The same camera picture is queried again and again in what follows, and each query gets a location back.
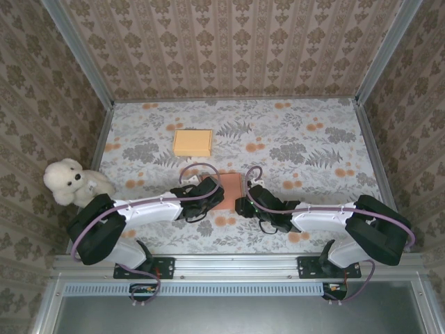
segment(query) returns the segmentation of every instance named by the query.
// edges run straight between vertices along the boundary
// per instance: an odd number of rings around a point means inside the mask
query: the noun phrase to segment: yellow sponge
[[[210,157],[211,130],[176,130],[173,152],[178,157]]]

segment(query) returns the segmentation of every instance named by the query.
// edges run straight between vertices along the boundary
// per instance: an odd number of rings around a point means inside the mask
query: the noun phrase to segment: glass panel
[[[351,283],[356,289],[359,284]],[[57,334],[425,333],[410,283],[370,283],[350,303],[321,297],[64,298]]]

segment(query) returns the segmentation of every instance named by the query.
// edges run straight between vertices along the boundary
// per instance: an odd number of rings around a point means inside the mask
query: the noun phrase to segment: teddy bear head
[[[47,166],[43,182],[58,204],[69,205],[74,201],[74,193],[86,184],[86,178],[79,162],[64,159]]]

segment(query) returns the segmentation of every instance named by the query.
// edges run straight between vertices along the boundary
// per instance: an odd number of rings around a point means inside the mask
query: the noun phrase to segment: wire
[[[156,285],[156,290],[154,290],[153,295],[151,295],[146,301],[144,301],[144,303],[151,303],[159,294],[159,291],[161,290],[161,280],[159,279],[158,276],[153,275],[152,273],[148,273],[146,271],[141,271],[141,270],[135,270],[135,269],[131,269],[123,264],[119,264],[119,266],[130,272],[130,273],[137,273],[139,275],[144,275],[144,276],[148,276],[150,278],[153,278],[154,280],[156,280],[157,285]],[[136,292],[136,290],[141,289],[143,287],[146,287],[146,285],[141,284],[141,285],[136,285],[135,287],[133,287],[132,291],[131,291],[131,301],[133,301],[133,305],[136,304],[136,301],[134,300],[134,293]]]
[[[213,171],[215,172],[216,176],[218,177],[218,182],[217,182],[217,185],[215,186],[215,188],[212,191],[206,193],[205,195],[189,197],[189,198],[176,198],[176,197],[171,197],[171,198],[152,198],[152,199],[149,199],[149,200],[141,200],[141,201],[138,201],[138,202],[131,202],[131,203],[127,203],[125,205],[119,205],[117,207],[112,207],[111,209],[106,210],[105,212],[103,212],[102,214],[100,214],[99,216],[94,218],[91,221],[91,223],[89,223],[87,225],[87,227],[81,232],[81,234],[77,237],[76,241],[72,245],[71,258],[75,262],[81,262],[81,259],[78,259],[76,257],[76,250],[77,250],[77,247],[79,247],[79,244],[81,243],[82,239],[94,227],[94,225],[96,225],[103,218],[107,217],[109,214],[112,214],[113,212],[116,212],[116,211],[121,210],[121,209],[128,209],[130,207],[138,207],[140,205],[146,205],[146,204],[152,204],[152,203],[159,203],[159,202],[188,202],[188,201],[191,201],[191,200],[202,200],[204,198],[212,196],[218,190],[218,188],[221,186],[221,176],[220,176],[220,173],[218,172],[218,170],[215,167],[213,167],[211,164],[208,164],[206,162],[197,162],[195,164],[191,164],[191,165],[188,165],[187,167],[185,167],[185,169],[183,169],[183,171],[179,175],[179,183],[181,183],[182,175],[185,173],[185,171],[188,170],[191,167],[194,167],[194,166],[207,166],[207,167],[210,167],[211,169],[213,169]],[[129,267],[123,265],[123,264],[118,264],[118,265],[121,266],[123,269],[131,272],[131,273],[138,273],[140,275],[149,276],[150,278],[156,279],[156,281],[158,283],[158,287],[157,287],[156,291],[153,293],[153,295],[148,300],[146,300],[146,302],[149,303],[150,301],[153,300],[153,298],[156,297],[156,295],[159,293],[159,288],[161,287],[161,281],[159,280],[159,278],[157,278],[155,275],[153,275],[151,273],[146,273],[144,271],[134,270],[134,269],[131,269],[131,268],[129,268]],[[133,290],[132,293],[131,293],[131,300],[133,302],[134,302],[134,291],[135,290]]]
[[[265,211],[265,212],[270,212],[271,214],[295,214],[297,212],[307,212],[307,208],[302,208],[302,209],[293,209],[293,210],[272,210],[272,209],[268,209],[267,207],[263,207],[262,205],[260,205],[253,197],[252,195],[250,195],[249,192],[249,188],[248,188],[248,178],[250,173],[254,170],[254,169],[259,169],[259,176],[255,179],[255,181],[259,180],[261,178],[261,176],[263,175],[263,168],[261,168],[260,166],[253,166],[251,167],[251,169],[249,169],[249,171],[245,174],[245,189],[246,189],[246,194],[249,198],[249,200],[252,202],[252,204],[254,204],[256,207],[258,207],[259,209]],[[311,207],[312,211],[338,211],[339,208],[338,207]],[[385,221],[388,221],[390,223],[393,223],[394,225],[400,227],[402,230],[404,230],[409,236],[410,236],[410,241],[405,245],[406,248],[411,247],[412,245],[414,245],[414,242],[416,241],[416,237],[414,236],[414,233],[405,225],[403,225],[400,221],[397,221],[396,219],[387,217],[383,214],[376,214],[375,212],[370,212],[370,211],[366,211],[366,210],[360,210],[360,209],[355,209],[352,207],[344,207],[342,209],[344,212],[355,212],[358,214],[364,214],[367,216],[371,216],[374,218],[378,218],[378,219],[383,219]]]
[[[340,303],[345,303],[347,301],[351,301],[354,298],[356,298],[359,294],[361,294],[362,291],[364,290],[364,288],[368,285],[368,283],[371,280],[371,278],[373,277],[373,274],[374,274],[374,271],[375,271],[375,262],[373,260],[365,260],[365,262],[370,262],[371,263],[371,265],[372,265],[371,272],[369,273],[369,275],[366,278],[366,280],[364,281],[363,285],[360,287],[360,289],[358,289],[357,292],[355,292],[352,296],[347,297],[347,298],[345,298],[345,299],[343,299],[341,301],[339,299],[335,298],[333,295],[328,294],[326,292],[325,292],[325,296],[328,296],[329,298],[331,298],[334,301],[338,301],[339,304],[340,304]]]
[[[259,170],[259,175],[255,179],[255,181],[258,181],[261,178],[261,176],[263,175],[263,168],[261,168],[260,166],[253,166],[253,167],[251,167],[251,169],[249,169],[248,172],[245,174],[245,180],[244,180],[245,192],[246,192],[249,200],[252,202],[252,204],[254,204],[259,209],[264,210],[265,212],[270,212],[271,214],[294,214],[294,213],[297,213],[297,212],[307,212],[307,208],[278,211],[278,210],[268,209],[267,207],[263,207],[262,205],[260,205],[252,197],[252,195],[250,195],[249,187],[248,187],[249,175],[255,169]],[[338,207],[311,207],[311,210],[313,210],[313,211],[337,211],[338,209],[339,209]],[[405,245],[406,248],[409,248],[412,245],[414,245],[414,242],[416,241],[416,237],[414,236],[414,233],[407,226],[403,225],[400,221],[397,221],[396,219],[387,217],[387,216],[385,216],[383,214],[376,214],[375,212],[370,212],[370,211],[360,210],[360,209],[354,209],[354,208],[351,208],[351,207],[344,207],[342,210],[345,211],[345,212],[355,212],[355,213],[358,213],[358,214],[364,214],[364,215],[367,215],[367,216],[372,216],[374,218],[383,219],[385,221],[388,221],[388,222],[393,223],[394,225],[400,227],[402,230],[404,230],[410,236],[410,241]],[[355,294],[353,294],[351,297],[348,297],[348,298],[342,300],[341,301],[342,303],[345,302],[345,301],[351,301],[355,297],[357,297],[363,291],[363,289],[368,285],[371,277],[373,277],[373,274],[374,274],[374,271],[375,271],[375,262],[373,260],[366,260],[366,262],[370,262],[372,264],[372,269],[371,269],[371,272],[370,272],[368,278],[365,280],[365,282],[362,285],[362,287],[360,287],[360,289]],[[325,295],[330,297],[331,299],[336,300],[336,298],[331,296],[330,294],[326,294],[325,293]]]
[[[261,231],[263,231],[264,234],[274,235],[274,234],[277,234],[277,232],[278,232],[277,228],[275,228],[275,232],[266,232],[263,228],[263,221],[259,221],[259,228]]]
[[[343,284],[346,286],[346,291],[348,291],[348,273],[345,270],[345,280],[343,281]]]

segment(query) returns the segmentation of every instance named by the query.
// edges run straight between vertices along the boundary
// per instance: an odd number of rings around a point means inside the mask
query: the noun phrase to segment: orange block
[[[208,176],[212,176],[215,180],[218,179],[216,175],[205,175],[202,179]],[[235,200],[243,196],[241,191],[241,174],[221,174],[221,186],[224,189],[224,200],[212,210],[235,210]]]
[[[176,130],[173,152],[177,157],[210,157],[211,130]]]

